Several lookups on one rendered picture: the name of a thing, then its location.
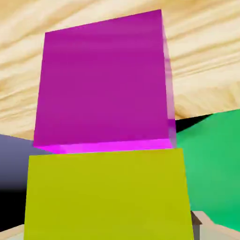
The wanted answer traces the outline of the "small magenta cube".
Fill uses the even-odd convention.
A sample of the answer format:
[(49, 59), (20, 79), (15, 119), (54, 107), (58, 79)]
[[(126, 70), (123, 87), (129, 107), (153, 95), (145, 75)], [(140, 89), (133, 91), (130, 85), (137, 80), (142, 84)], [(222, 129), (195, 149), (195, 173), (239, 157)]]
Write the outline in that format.
[(54, 153), (176, 147), (160, 9), (45, 34), (33, 145)]

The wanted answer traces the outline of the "small yellow cube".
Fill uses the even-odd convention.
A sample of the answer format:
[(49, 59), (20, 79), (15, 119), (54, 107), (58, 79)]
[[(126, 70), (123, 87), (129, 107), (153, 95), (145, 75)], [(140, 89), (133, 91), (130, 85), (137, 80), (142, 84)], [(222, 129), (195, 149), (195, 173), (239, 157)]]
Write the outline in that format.
[(182, 149), (31, 156), (24, 240), (194, 240)]

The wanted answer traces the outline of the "large green box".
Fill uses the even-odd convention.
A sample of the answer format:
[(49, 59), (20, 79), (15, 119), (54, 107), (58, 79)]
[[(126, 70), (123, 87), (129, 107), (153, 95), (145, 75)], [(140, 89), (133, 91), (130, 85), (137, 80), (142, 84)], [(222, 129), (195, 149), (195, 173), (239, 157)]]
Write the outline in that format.
[(240, 109), (215, 113), (177, 133), (191, 210), (240, 232)]

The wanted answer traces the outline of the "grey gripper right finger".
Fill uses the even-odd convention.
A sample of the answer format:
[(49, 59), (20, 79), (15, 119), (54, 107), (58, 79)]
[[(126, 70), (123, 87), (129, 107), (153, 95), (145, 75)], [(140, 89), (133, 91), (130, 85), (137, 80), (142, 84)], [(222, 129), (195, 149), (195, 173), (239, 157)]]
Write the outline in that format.
[(240, 232), (215, 224), (203, 211), (191, 211), (194, 240), (240, 240)]

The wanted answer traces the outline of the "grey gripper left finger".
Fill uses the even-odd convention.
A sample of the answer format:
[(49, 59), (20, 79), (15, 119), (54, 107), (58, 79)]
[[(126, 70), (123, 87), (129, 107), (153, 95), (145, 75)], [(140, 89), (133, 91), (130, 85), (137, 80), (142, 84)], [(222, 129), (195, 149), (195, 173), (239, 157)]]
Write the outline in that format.
[(0, 240), (23, 240), (24, 224), (0, 232)]

